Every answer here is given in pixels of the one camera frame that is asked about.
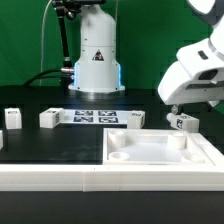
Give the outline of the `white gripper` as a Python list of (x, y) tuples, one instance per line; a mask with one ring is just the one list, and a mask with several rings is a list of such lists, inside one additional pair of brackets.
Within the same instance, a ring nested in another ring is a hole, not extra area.
[(177, 61), (164, 74), (158, 93), (171, 112), (178, 104), (224, 100), (224, 55), (206, 38), (178, 50)]

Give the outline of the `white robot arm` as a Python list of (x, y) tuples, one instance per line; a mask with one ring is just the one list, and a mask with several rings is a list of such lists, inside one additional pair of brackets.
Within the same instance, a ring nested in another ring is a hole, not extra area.
[(205, 103), (209, 110), (224, 101), (224, 0), (187, 0), (192, 12), (213, 28), (211, 35), (182, 47), (167, 69), (158, 93), (174, 115), (182, 106)]

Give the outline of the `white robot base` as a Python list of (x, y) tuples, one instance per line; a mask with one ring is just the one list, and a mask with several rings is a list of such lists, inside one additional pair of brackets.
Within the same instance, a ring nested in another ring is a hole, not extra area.
[(80, 58), (69, 89), (100, 94), (125, 90), (116, 60), (116, 23), (99, 5), (81, 8)]

